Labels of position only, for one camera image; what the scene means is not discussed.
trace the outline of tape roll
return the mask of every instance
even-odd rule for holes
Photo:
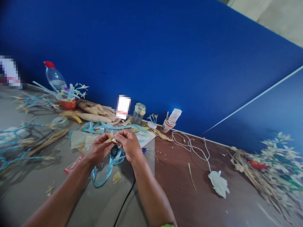
[[[53,119],[53,124],[56,124],[56,127],[63,127],[68,124],[68,119],[66,117],[57,117]]]

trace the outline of red cup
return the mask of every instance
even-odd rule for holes
[[[69,101],[65,101],[64,99],[59,99],[61,105],[63,106],[63,108],[65,110],[75,110],[76,109],[76,99],[75,97],[72,98],[72,100]]]

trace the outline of plastic bottle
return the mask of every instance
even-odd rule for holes
[[[57,90],[61,90],[66,87],[64,77],[61,73],[55,68],[55,64],[51,61],[44,61],[46,66],[46,78],[48,82],[53,85]]]

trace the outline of light blue ribbon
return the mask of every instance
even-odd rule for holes
[[[143,141],[147,140],[148,137],[149,137],[148,131],[144,130],[139,125],[132,124],[132,125],[114,127],[114,126],[111,126],[111,125],[107,125],[107,124],[105,124],[102,121],[96,123],[95,125],[94,125],[94,123],[92,121],[87,122],[86,124],[83,125],[82,131],[88,132],[88,133],[92,133],[92,134],[98,134],[96,131],[94,131],[94,129],[97,128],[97,127],[100,127],[100,134],[104,133],[104,129],[112,129],[113,133],[117,133],[119,131],[118,129],[126,129],[126,128],[136,127],[136,128],[140,129],[140,131],[137,132],[136,135],[139,135],[141,132],[143,132],[144,134],[146,134],[146,138],[144,140],[139,140],[139,142],[143,142]],[[99,188],[99,187],[103,186],[106,183],[106,181],[108,180],[108,178],[111,175],[111,172],[113,170],[113,166],[116,166],[116,165],[118,165],[118,164],[120,164],[121,162],[124,161],[124,158],[121,158],[121,159],[119,159],[117,161],[114,161],[114,159],[117,159],[117,158],[119,158],[119,157],[121,157],[123,155],[125,155],[125,151],[124,150],[120,150],[115,158],[112,155],[110,155],[110,162],[109,162],[109,164],[107,166],[106,179],[104,181],[100,182],[100,183],[96,182],[97,167],[96,166],[94,167],[94,169],[93,169],[93,171],[91,173],[91,177],[92,177],[92,183],[93,183],[93,185],[96,188]]]
[[[120,150],[115,158],[119,158],[121,155],[124,155],[124,154],[125,154],[125,152],[123,150]],[[92,177],[92,183],[96,188],[99,188],[99,187],[103,186],[106,183],[107,179],[111,175],[111,172],[113,171],[113,166],[116,166],[116,165],[118,165],[118,164],[120,164],[121,162],[124,161],[124,158],[122,158],[120,160],[117,160],[117,161],[114,161],[115,158],[112,155],[110,155],[110,162],[107,166],[106,179],[104,181],[100,182],[100,183],[96,182],[97,167],[94,167],[94,169],[91,173],[91,177]]]

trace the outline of jar lid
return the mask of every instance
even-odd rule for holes
[[[146,110],[146,106],[140,102],[138,102],[135,106],[135,111],[136,113],[140,114],[140,115],[144,115],[145,114],[145,110]]]

